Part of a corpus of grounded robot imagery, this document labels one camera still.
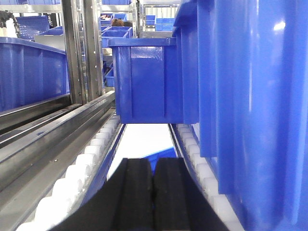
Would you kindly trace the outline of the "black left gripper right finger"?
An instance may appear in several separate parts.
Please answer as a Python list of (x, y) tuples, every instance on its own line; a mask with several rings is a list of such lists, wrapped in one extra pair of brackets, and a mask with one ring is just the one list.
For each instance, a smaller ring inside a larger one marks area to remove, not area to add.
[(227, 231), (191, 178), (182, 158), (161, 158), (154, 173), (157, 231)]

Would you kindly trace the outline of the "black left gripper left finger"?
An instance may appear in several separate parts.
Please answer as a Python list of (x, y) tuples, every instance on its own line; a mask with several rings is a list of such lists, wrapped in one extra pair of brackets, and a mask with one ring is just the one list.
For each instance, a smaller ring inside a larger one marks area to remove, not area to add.
[(54, 231), (152, 231), (152, 170), (147, 159), (123, 159), (111, 178)]

